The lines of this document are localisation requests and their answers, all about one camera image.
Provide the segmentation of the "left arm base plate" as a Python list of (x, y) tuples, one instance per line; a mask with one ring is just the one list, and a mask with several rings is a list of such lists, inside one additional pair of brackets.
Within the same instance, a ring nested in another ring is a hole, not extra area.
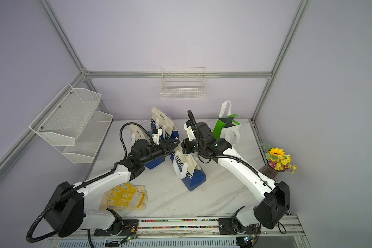
[(123, 219), (120, 221), (115, 221), (113, 225), (107, 229), (96, 229), (94, 232), (95, 237), (104, 237), (104, 236), (112, 236), (112, 237), (127, 237), (131, 236), (136, 233), (139, 225), (139, 220), (136, 219)]

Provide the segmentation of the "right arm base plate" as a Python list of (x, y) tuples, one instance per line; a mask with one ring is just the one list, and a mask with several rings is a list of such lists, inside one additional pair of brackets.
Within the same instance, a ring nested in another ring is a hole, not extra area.
[(259, 224), (243, 226), (235, 218), (219, 218), (220, 235), (251, 235), (260, 234)]

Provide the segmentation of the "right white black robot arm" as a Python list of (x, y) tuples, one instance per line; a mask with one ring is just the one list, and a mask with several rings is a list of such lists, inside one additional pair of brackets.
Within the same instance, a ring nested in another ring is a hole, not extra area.
[(189, 120), (185, 124), (188, 138), (182, 141), (184, 154), (196, 153), (198, 158), (212, 160), (236, 176), (258, 201), (256, 206), (240, 207), (231, 217), (233, 230), (244, 232), (251, 225), (260, 224), (267, 229), (278, 227), (280, 233), (286, 229), (281, 219), (290, 209), (290, 189), (281, 181), (265, 176), (245, 161), (224, 138), (215, 138), (205, 122), (197, 122), (188, 110)]

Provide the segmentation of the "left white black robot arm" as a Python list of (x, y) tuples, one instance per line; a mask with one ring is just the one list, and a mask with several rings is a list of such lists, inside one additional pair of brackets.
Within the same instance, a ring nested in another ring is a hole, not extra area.
[(91, 235), (93, 229), (107, 231), (111, 236), (126, 233), (129, 228), (112, 208), (88, 209), (88, 204), (98, 196), (138, 177), (147, 163), (169, 156), (180, 144), (179, 139), (161, 139), (159, 131), (148, 134), (147, 139), (135, 141), (122, 160), (100, 176), (71, 185), (64, 182), (57, 186), (43, 212), (29, 228), (26, 240), (35, 243), (51, 236), (68, 237), (78, 230)]

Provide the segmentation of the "green white takeout bag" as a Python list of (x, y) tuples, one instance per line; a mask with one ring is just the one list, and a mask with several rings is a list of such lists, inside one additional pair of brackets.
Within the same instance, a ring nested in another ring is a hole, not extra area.
[(239, 132), (241, 123), (235, 120), (238, 115), (232, 114), (231, 110), (232, 103), (230, 100), (222, 103), (219, 117), (212, 133), (215, 139), (223, 138), (234, 146), (239, 143), (241, 139)]

